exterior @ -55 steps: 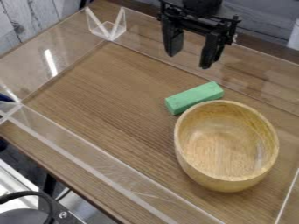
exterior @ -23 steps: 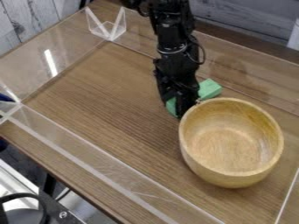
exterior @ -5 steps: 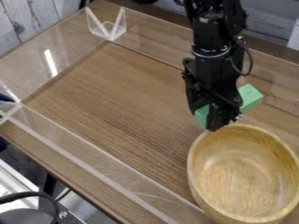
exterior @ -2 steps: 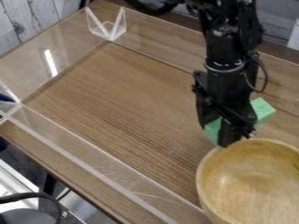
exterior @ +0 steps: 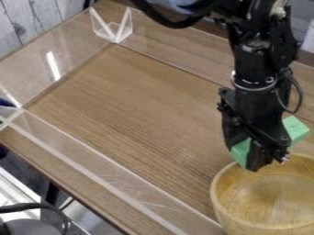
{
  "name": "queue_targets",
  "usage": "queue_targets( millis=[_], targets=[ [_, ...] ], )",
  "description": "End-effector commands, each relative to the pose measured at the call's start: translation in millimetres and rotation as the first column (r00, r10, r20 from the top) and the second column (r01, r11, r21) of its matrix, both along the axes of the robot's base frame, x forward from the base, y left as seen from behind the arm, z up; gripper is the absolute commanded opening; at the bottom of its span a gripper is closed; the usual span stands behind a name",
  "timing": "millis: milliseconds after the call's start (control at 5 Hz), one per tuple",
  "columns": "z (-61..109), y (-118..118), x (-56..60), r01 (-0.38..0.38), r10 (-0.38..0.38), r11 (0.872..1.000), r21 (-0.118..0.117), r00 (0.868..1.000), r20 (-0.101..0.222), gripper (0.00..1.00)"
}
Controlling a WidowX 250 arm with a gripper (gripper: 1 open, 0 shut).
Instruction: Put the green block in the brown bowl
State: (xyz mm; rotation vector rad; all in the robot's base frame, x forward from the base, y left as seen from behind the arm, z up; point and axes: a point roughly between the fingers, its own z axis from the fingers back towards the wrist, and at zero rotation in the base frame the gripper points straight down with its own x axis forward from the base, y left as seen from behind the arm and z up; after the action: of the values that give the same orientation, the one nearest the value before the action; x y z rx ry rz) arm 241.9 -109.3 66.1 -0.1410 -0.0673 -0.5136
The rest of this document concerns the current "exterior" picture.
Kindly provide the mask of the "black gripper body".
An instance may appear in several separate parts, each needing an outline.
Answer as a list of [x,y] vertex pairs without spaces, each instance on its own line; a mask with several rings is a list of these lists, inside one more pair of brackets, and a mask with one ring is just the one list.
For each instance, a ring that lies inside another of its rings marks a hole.
[[220,100],[216,109],[223,117],[243,119],[248,139],[258,140],[266,146],[279,145],[283,140],[291,139],[283,127],[283,107],[272,89],[247,91],[222,87],[218,94]]

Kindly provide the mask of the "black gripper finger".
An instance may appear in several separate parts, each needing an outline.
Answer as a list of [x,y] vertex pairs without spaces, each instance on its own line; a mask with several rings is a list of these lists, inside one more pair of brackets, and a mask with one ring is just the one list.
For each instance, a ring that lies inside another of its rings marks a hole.
[[228,150],[248,138],[246,122],[239,117],[222,117],[222,130]]
[[279,145],[263,145],[258,140],[248,141],[246,169],[251,172],[258,172],[262,167],[271,164],[272,161],[284,163],[290,160],[287,151],[291,146],[291,140],[283,140]]

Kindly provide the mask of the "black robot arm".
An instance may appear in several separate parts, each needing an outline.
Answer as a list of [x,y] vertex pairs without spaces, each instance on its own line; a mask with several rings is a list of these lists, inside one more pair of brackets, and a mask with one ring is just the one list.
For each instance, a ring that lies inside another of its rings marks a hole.
[[167,28],[187,28],[212,17],[227,30],[232,87],[218,90],[216,104],[224,144],[234,160],[251,172],[287,161],[290,146],[305,136],[291,134],[283,124],[283,114],[298,112],[290,108],[291,91],[302,90],[291,70],[299,44],[291,32],[288,0],[164,0],[160,4],[186,16],[179,21],[170,20],[147,0],[131,2]]

